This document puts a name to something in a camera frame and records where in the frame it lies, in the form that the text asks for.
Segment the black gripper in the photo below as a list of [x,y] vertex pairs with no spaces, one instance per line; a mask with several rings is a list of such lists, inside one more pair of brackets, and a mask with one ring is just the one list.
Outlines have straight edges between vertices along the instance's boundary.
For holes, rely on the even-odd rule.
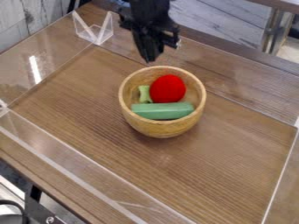
[[133,32],[139,54],[154,62],[165,45],[179,46],[181,26],[170,16],[171,0],[122,0],[129,6],[117,10],[121,26]]

